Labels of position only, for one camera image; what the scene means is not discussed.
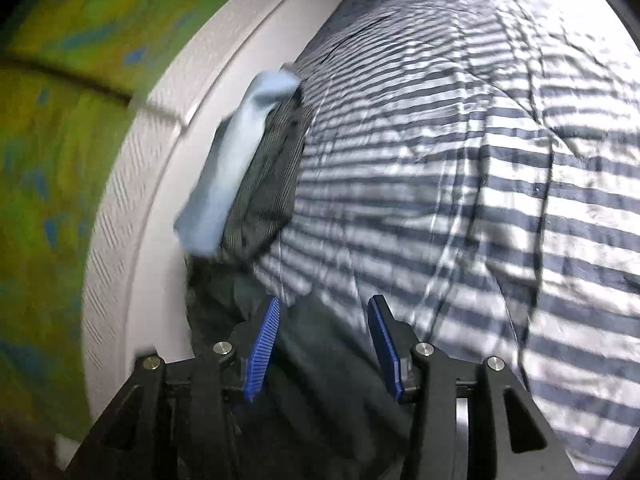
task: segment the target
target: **laundry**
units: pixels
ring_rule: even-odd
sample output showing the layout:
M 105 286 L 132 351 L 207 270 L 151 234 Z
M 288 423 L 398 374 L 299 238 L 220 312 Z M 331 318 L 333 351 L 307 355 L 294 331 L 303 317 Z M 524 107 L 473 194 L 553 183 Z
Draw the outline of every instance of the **laundry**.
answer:
M 312 119 L 302 89 L 269 113 L 264 134 L 226 218 L 215 260 L 244 266 L 291 220 L 304 137 Z
M 240 270 L 190 265 L 187 313 L 199 354 L 271 297 Z M 378 478 L 404 456 L 411 425 L 410 409 L 388 394 L 375 357 L 314 293 L 282 310 L 262 394 L 236 406 L 234 418 L 248 479 Z
M 384 294 L 449 356 L 500 356 L 604 480 L 640 426 L 638 198 L 619 184 L 640 179 L 640 57 L 606 1 L 344 0 L 294 67 L 314 120 L 291 220 L 243 260 L 265 289 L 210 262 L 189 276 L 196 352 L 223 338 L 198 316 L 227 327 L 254 292 L 291 305 L 269 423 L 236 410 L 240 427 L 282 424 L 305 474 L 375 478 L 403 438 L 368 346 Z
M 187 253 L 216 253 L 236 193 L 262 139 L 266 118 L 296 92 L 300 80 L 286 70 L 264 71 L 249 85 L 233 116 L 218 127 L 186 206 L 174 223 Z

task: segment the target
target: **blue and white striped fabric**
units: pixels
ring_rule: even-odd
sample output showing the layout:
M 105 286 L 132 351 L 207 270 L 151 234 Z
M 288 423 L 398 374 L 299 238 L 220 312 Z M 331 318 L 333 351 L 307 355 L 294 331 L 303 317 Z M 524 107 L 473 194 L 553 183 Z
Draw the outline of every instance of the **blue and white striped fabric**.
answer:
M 346 0 L 298 59 L 295 214 L 255 273 L 497 354 L 585 479 L 640 426 L 640 56 L 604 0 Z

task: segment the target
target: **dark clothing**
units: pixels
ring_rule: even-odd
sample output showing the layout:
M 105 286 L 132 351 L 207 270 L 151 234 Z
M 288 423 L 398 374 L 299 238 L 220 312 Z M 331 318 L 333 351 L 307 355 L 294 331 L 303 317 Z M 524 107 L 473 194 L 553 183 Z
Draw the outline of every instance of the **dark clothing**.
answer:
M 255 278 L 205 262 L 192 262 L 189 285 L 196 354 L 268 297 Z M 313 293 L 282 310 L 263 391 L 234 416 L 248 479 L 378 478 L 402 455 L 411 424 L 375 360 Z
M 226 218 L 214 257 L 217 262 L 232 266 L 252 262 L 291 220 L 311 119 L 312 108 L 302 105 L 301 89 L 267 116 L 260 145 Z

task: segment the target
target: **light blue cloth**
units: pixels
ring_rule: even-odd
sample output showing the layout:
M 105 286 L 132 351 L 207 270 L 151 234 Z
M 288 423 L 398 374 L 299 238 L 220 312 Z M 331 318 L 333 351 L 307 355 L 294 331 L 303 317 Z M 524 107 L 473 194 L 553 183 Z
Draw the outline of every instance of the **light blue cloth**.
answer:
M 189 254 L 215 254 L 226 217 L 262 139 L 267 115 L 299 85 L 300 79 L 284 70 L 260 72 L 227 127 L 218 129 L 198 183 L 174 223 L 180 245 Z

